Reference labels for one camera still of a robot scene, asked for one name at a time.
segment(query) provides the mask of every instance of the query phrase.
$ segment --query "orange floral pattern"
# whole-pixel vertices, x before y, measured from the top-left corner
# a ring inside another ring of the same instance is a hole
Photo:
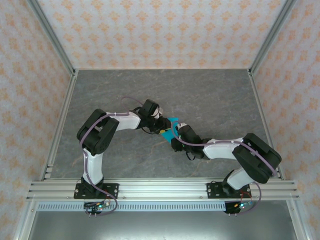
[[[39,2],[75,68],[244,69],[285,0]]]
[[[272,140],[320,236],[320,4],[296,6],[254,75]]]
[[[27,1],[2,0],[0,22],[0,239],[11,240],[49,153],[70,76]]]

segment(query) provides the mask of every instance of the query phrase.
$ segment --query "wire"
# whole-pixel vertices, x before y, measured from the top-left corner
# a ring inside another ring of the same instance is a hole
[[[187,156],[187,158],[190,160],[190,161],[193,161],[193,160],[195,160],[196,159],[196,156],[193,156],[193,159],[191,159],[190,157],[189,157],[189,152],[185,152],[185,155]]]
[[[117,201],[117,199],[116,199],[113,195],[111,195],[111,194],[108,193],[107,191],[102,190],[101,188],[97,187],[97,186],[92,182],[92,180],[91,180],[91,178],[90,178],[90,176],[89,176],[89,173],[88,173],[88,154],[87,154],[87,152],[86,152],[84,149],[82,149],[82,146],[83,146],[83,143],[84,143],[86,137],[89,135],[89,133],[90,133],[90,132],[95,128],[95,126],[96,126],[99,122],[101,122],[103,119],[106,119],[106,118],[112,117],[112,116],[129,116],[129,114],[130,114],[129,112],[126,112],[126,113],[109,113],[109,114],[106,114],[106,115],[100,117],[97,121],[95,121],[95,122],[92,124],[91,127],[89,127],[88,131],[86,131],[86,133],[83,135],[83,137],[82,137],[81,140],[80,140],[80,147],[81,147],[81,150],[83,151],[83,155],[84,155],[84,173],[85,173],[85,175],[86,175],[89,183],[90,183],[95,189],[97,189],[97,190],[100,191],[101,193],[104,193],[107,197],[112,198],[112,199],[114,200],[114,202],[115,202],[115,206],[114,206],[114,208],[113,208],[112,210],[107,211],[107,212],[100,213],[99,216],[104,216],[104,215],[108,215],[108,214],[113,213],[113,212],[118,208],[118,201]]]
[[[134,100],[134,101],[136,101],[137,103],[139,103],[141,106],[143,105],[143,103],[142,102],[140,102],[139,100],[137,100],[137,99],[135,99],[134,97],[132,97],[132,96],[123,96],[122,98],[121,98],[121,105],[122,105],[122,107],[124,108],[124,109],[126,109],[128,112],[130,111],[130,109],[123,103],[123,100],[124,99],[131,99],[131,100]]]
[[[253,209],[255,209],[255,208],[257,207],[257,205],[260,203],[261,198],[262,198],[261,188],[260,188],[260,186],[259,186],[259,184],[258,184],[257,182],[254,181],[253,183],[258,187],[258,190],[259,190],[259,199],[258,199],[258,201],[256,202],[256,204],[255,204],[253,207],[251,207],[249,210],[244,211],[244,212],[240,212],[240,213],[238,213],[237,215],[243,215],[243,214],[247,214],[247,213],[251,212],[251,211],[252,211]]]
[[[143,128],[143,127],[142,127],[141,129],[142,129],[142,131],[144,131],[144,132],[145,132],[145,133],[147,133],[147,134],[150,134],[150,135],[155,134],[154,132],[148,132],[148,131],[144,130],[144,128]]]
[[[244,199],[244,192],[241,190],[241,199],[240,199],[240,203],[242,203],[242,199]]]
[[[272,174],[274,176],[277,175],[276,170],[270,165],[270,163],[267,162],[267,160],[265,160],[257,151],[255,151],[253,148],[251,148],[250,146],[248,146],[247,144],[241,142],[241,141],[235,141],[235,140],[217,140],[214,142],[208,142],[208,143],[190,143],[190,142],[186,142],[183,141],[182,139],[180,139],[175,131],[174,131],[174,124],[175,123],[179,123],[179,121],[173,121],[171,123],[171,132],[173,134],[173,136],[181,143],[185,144],[185,145],[189,145],[189,146],[194,146],[194,147],[205,147],[205,146],[210,146],[210,145],[215,145],[215,144],[225,144],[225,143],[232,143],[232,144],[239,144],[241,146],[244,146],[246,149],[248,149],[250,152],[252,152],[253,154],[255,154],[272,172]]]
[[[108,198],[108,200],[109,200],[109,205],[110,205],[110,203],[111,203],[110,197],[108,197],[107,195],[106,195],[105,197],[106,197],[106,199]]]
[[[246,194],[246,195],[248,195],[248,196],[250,197],[251,201],[252,201],[252,196],[251,196],[251,194],[250,194],[250,193],[248,193],[247,191],[243,191],[243,192],[242,192],[242,194]]]

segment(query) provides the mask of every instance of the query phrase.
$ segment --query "gray tabletop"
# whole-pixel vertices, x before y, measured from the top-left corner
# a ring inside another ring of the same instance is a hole
[[[255,133],[267,141],[245,69],[80,70],[59,142],[52,178],[80,178],[83,155],[77,132],[91,113],[126,112],[123,96],[152,99],[165,117],[178,117],[201,138],[235,139]],[[125,100],[129,109],[139,105]],[[174,152],[161,135],[117,132],[103,155],[105,178],[225,177],[231,159],[196,159]]]

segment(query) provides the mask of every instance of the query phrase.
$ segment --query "floor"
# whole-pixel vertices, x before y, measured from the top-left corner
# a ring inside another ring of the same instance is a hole
[[[37,212],[29,240],[297,240],[286,201],[262,201],[249,214],[220,211]]]
[[[123,96],[150,98],[165,117],[178,117],[202,138],[235,139],[255,133],[267,141],[245,69],[80,70],[59,142],[51,178],[80,178],[83,155],[77,132],[97,108],[126,112]],[[138,107],[132,100],[129,109]],[[223,178],[240,165],[231,159],[190,161],[160,135],[117,132],[103,156],[105,178]]]

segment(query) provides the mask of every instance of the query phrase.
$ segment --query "perforated metal strip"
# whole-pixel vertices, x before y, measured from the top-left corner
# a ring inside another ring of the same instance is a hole
[[[118,212],[188,212],[188,211],[225,211],[224,201],[189,201],[189,202],[119,202]],[[105,211],[115,207],[111,203]],[[67,201],[42,201],[39,202],[37,211],[40,212],[81,212],[84,202]]]

